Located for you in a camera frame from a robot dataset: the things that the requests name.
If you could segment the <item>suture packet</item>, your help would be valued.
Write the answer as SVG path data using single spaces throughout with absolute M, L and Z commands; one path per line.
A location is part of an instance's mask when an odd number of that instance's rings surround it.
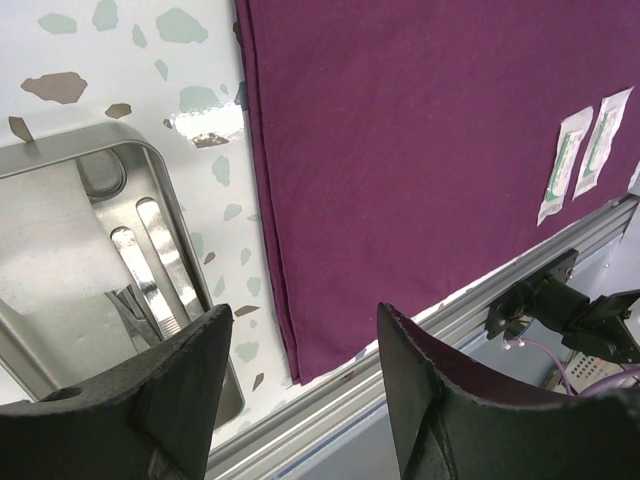
M 564 119 L 560 124 L 554 165 L 541 202 L 537 225 L 562 210 L 574 163 L 581 143 L 593 119 L 589 106 Z
M 634 90 L 630 87 L 603 98 L 591 133 L 574 189 L 573 200 L 593 189 L 612 150 L 615 136 L 621 126 L 627 102 Z

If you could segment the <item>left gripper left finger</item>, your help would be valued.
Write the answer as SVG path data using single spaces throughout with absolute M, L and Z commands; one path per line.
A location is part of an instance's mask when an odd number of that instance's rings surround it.
M 95 377 L 2 406 L 2 478 L 204 478 L 232 325 L 215 306 Z

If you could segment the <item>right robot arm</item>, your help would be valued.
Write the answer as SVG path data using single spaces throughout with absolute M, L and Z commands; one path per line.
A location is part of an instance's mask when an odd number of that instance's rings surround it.
M 555 280 L 545 281 L 534 293 L 528 314 L 562 336 L 562 344 L 587 356 L 616 364 L 637 364 L 639 344 L 626 321 L 639 292 L 631 290 L 592 301 Z

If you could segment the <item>broad steel forceps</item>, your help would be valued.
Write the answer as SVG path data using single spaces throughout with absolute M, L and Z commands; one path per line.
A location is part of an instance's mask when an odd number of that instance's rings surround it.
M 144 198 L 136 210 L 188 319 L 196 320 L 204 310 L 160 205 L 152 198 Z

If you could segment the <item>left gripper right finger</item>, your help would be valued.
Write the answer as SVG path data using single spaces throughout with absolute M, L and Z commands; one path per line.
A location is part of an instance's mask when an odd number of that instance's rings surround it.
M 571 397 L 503 375 L 377 309 L 403 479 L 636 479 L 639 392 Z

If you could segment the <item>thin steel tweezers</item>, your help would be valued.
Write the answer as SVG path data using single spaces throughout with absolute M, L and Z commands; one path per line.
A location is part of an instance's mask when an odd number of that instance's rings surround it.
M 135 233 L 127 227 L 119 227 L 112 231 L 111 240 L 140 289 L 161 338 L 170 338 L 180 330 L 180 326 L 158 287 Z

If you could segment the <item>purple surgical cloth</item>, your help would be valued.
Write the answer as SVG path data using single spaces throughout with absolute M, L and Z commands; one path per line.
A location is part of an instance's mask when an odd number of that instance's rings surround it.
M 240 1 L 260 217 L 307 384 L 625 195 L 639 160 L 635 1 Z M 540 220 L 561 123 L 630 94 L 596 186 Z

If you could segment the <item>metal instrument tray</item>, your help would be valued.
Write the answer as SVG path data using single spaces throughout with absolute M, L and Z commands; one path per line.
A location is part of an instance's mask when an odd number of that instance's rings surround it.
M 95 376 L 212 305 L 159 151 L 115 122 L 1 150 L 1 371 L 23 398 Z

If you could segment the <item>steel hemostat scissors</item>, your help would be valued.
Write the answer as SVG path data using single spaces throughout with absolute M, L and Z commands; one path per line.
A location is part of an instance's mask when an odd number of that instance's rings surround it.
M 85 193 L 92 202 L 115 197 L 126 184 L 126 170 L 113 149 L 79 156 L 75 162 Z

